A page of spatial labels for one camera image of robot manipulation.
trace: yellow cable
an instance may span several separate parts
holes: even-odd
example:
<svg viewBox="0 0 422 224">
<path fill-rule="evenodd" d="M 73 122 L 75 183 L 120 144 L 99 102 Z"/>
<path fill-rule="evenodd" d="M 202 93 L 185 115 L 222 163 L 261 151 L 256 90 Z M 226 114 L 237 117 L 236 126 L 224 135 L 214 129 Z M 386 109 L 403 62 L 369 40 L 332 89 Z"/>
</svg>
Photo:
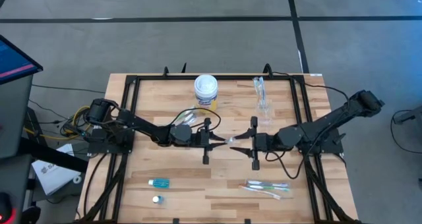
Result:
<svg viewBox="0 0 422 224">
<path fill-rule="evenodd" d="M 29 132 L 30 134 L 35 134 L 35 132 L 34 132 L 34 131 L 29 130 L 29 129 L 27 129 L 27 128 L 24 128 L 24 130 L 25 130 L 26 132 Z M 41 134 L 40 136 L 41 136 L 41 137 L 44 137 L 44 138 L 54 139 L 54 140 L 72 140 L 73 138 L 77 138 L 77 137 L 79 137 L 79 135 L 74 135 L 74 136 L 72 136 L 72 137 L 68 137 L 68 138 L 59 138 L 59 137 L 48 136 L 48 135 L 44 135 L 44 134 Z"/>
<path fill-rule="evenodd" d="M 76 111 L 75 115 L 73 115 L 73 120 L 72 120 L 72 125 L 73 125 L 73 126 L 75 126 L 76 118 L 78 117 L 79 112 L 81 112 L 83 109 L 89 109 L 89 108 L 90 108 L 89 106 L 85 105 L 85 106 L 82 106 L 81 108 L 79 108 L 79 109 Z M 90 128 L 90 126 L 91 126 L 91 125 L 89 125 L 89 124 L 88 124 L 88 126 L 85 128 L 85 131 L 87 131 L 87 130 Z M 65 131 L 67 134 L 73 133 L 73 131 L 66 130 L 66 129 L 64 129 L 64 131 Z"/>
<path fill-rule="evenodd" d="M 78 117 L 79 112 L 82 111 L 83 109 L 89 109 L 89 108 L 90 108 L 89 106 L 85 105 L 85 106 L 82 106 L 81 108 L 79 108 L 78 111 L 76 111 L 75 115 L 73 116 L 73 120 L 72 120 L 73 126 L 75 126 L 75 121 L 76 121 L 76 118 Z M 91 127 L 91 125 L 88 124 L 88 126 L 85 128 L 85 131 L 87 131 L 90 127 Z M 27 128 L 24 128 L 24 130 L 26 132 L 29 132 L 30 134 L 35 134 L 34 131 L 29 130 Z M 54 139 L 54 140 L 72 140 L 73 138 L 79 137 L 79 135 L 74 135 L 74 136 L 71 136 L 71 137 L 68 137 L 68 138 L 60 138 L 60 137 L 48 136 L 48 135 L 45 135 L 45 134 L 41 134 L 40 136 L 44 137 L 44 138 Z"/>
<path fill-rule="evenodd" d="M 82 106 L 81 108 L 79 108 L 79 109 L 76 111 L 75 115 L 73 116 L 73 121 L 72 121 L 72 125 L 73 125 L 73 126 L 75 126 L 75 120 L 76 120 L 76 118 L 78 117 L 79 112 L 80 112 L 81 110 L 83 110 L 83 109 L 89 109 L 89 108 L 90 108 L 89 106 L 85 105 L 85 106 Z"/>
</svg>

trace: toothbrush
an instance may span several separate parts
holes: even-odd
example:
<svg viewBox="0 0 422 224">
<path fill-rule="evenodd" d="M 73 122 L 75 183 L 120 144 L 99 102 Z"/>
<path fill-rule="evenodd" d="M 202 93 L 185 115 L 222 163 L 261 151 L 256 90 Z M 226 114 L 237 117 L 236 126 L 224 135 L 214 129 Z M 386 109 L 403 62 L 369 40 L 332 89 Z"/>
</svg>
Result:
<svg viewBox="0 0 422 224">
<path fill-rule="evenodd" d="M 262 186 L 274 186 L 274 187 L 282 187 L 282 188 L 288 188 L 288 183 L 280 183 L 280 184 L 273 184 L 271 182 L 261 182 L 261 181 L 247 181 L 248 184 L 253 185 L 262 185 Z"/>
<path fill-rule="evenodd" d="M 265 84 L 264 84 L 264 78 L 259 77 L 259 84 L 262 86 L 261 93 L 262 93 L 262 101 L 265 103 L 266 101 L 266 93 L 265 93 Z"/>
<path fill-rule="evenodd" d="M 269 194 L 269 195 L 271 195 L 273 198 L 275 198 L 277 200 L 281 200 L 282 199 L 282 197 L 280 195 L 273 194 L 273 193 L 268 192 L 268 191 L 256 190 L 254 188 L 249 188 L 249 187 L 246 187 L 246 186 L 240 186 L 240 187 L 244 188 L 245 190 L 250 190 L 250 191 L 254 191 L 254 192 L 260 192 L 260 193 L 263 193 L 263 194 Z"/>
<path fill-rule="evenodd" d="M 283 190 L 286 192 L 289 192 L 289 188 L 279 188 L 279 187 L 273 187 L 273 186 L 261 186 L 261 185 L 248 185 L 249 188 L 255 188 L 255 189 L 269 189 L 269 190 Z"/>
</svg>

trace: table leg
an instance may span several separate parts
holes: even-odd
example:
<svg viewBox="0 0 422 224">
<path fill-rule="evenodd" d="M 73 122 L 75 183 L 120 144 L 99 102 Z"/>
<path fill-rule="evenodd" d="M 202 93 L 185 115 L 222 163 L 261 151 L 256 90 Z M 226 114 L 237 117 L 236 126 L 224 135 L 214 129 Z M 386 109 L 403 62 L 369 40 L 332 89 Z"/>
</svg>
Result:
<svg viewBox="0 0 422 224">
<path fill-rule="evenodd" d="M 37 142 L 43 146 L 47 146 L 47 142 L 44 137 L 40 136 L 42 134 L 42 129 L 40 124 L 38 124 L 37 116 L 35 115 L 35 111 L 29 107 L 26 108 L 25 114 L 25 121 L 24 121 L 25 128 L 32 130 L 34 132 L 38 132 L 38 136 L 34 136 L 33 134 L 28 134 L 28 138 L 34 142 Z"/>
<path fill-rule="evenodd" d="M 88 162 L 83 159 L 79 159 L 63 152 L 58 152 L 53 148 L 39 145 L 38 143 L 26 138 L 20 139 L 19 153 L 31 154 L 35 159 L 40 159 L 63 168 L 68 168 L 82 173 L 85 173 L 86 168 L 88 167 Z"/>
</svg>

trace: white lid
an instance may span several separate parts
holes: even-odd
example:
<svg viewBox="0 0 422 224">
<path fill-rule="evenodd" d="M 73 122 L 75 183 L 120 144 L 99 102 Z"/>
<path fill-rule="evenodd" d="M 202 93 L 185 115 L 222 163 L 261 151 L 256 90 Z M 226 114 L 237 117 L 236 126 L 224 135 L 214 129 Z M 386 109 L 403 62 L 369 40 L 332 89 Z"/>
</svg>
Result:
<svg viewBox="0 0 422 224">
<path fill-rule="evenodd" d="M 211 75 L 200 75 L 195 79 L 195 94 L 201 98 L 211 98 L 217 94 L 217 79 Z"/>
<path fill-rule="evenodd" d="M 158 201 L 160 201 L 160 197 L 158 197 L 158 196 L 154 196 L 154 197 L 152 198 L 152 201 L 153 201 L 154 203 L 158 203 Z"/>
</svg>

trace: monitor screen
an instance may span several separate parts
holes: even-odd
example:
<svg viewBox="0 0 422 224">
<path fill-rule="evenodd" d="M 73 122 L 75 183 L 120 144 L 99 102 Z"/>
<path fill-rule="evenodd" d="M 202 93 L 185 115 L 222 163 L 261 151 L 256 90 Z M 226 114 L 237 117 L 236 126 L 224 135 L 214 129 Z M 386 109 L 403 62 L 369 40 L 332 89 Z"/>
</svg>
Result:
<svg viewBox="0 0 422 224">
<path fill-rule="evenodd" d="M 0 38 L 0 84 L 38 72 L 40 68 L 27 55 Z"/>
</svg>

